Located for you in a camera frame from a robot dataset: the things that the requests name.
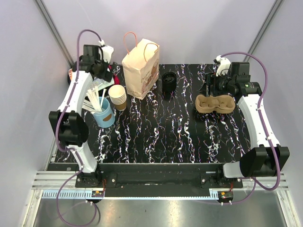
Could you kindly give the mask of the stack of paper coffee cups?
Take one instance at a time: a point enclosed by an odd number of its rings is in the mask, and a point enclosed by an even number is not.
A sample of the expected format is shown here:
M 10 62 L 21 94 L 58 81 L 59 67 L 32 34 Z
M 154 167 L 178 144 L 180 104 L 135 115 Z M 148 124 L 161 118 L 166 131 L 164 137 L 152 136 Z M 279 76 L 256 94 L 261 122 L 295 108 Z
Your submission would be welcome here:
M 111 102 L 119 111 L 126 108 L 126 92 L 125 88 L 121 85 L 113 85 L 108 91 Z

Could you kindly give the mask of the beige paper takeout bag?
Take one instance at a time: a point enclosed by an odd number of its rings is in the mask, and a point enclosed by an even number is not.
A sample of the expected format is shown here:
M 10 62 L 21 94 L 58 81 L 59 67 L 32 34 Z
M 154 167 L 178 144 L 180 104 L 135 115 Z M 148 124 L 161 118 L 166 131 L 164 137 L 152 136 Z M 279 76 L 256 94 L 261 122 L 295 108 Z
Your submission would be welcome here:
M 125 38 L 133 34 L 135 47 L 129 50 Z M 122 60 L 126 91 L 129 95 L 144 99 L 159 78 L 160 46 L 148 39 L 137 41 L 134 32 L 127 32 L 123 37 L 127 55 Z

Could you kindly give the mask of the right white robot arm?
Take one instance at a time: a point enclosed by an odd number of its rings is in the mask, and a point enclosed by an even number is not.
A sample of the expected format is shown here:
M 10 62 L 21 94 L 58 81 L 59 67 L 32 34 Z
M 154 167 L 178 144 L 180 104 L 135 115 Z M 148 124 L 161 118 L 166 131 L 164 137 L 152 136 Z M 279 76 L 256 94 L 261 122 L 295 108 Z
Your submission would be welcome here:
M 195 100 L 200 113 L 230 114 L 235 106 L 243 113 L 250 136 L 250 151 L 238 162 L 223 165 L 215 175 L 219 187 L 226 187 L 232 178 L 276 176 L 289 158 L 288 147 L 282 147 L 271 130 L 261 96 L 259 83 L 250 80 L 247 62 L 230 62 L 227 58 L 214 61 L 215 73 L 205 77 L 205 95 Z

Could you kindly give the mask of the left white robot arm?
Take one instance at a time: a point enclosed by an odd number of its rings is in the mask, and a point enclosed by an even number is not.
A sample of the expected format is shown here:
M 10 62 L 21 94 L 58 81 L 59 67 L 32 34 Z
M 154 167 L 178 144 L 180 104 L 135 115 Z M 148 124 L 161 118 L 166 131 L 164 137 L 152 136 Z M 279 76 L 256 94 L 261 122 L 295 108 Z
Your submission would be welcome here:
M 113 52 L 114 48 L 103 41 L 98 45 L 84 45 L 83 54 L 69 71 L 71 82 L 63 102 L 57 111 L 49 113 L 57 148 L 73 154 L 79 172 L 87 174 L 85 180 L 91 187 L 102 183 L 102 175 L 96 172 L 98 162 L 89 148 L 89 129 L 81 111 L 85 97 L 114 84 L 110 65 Z

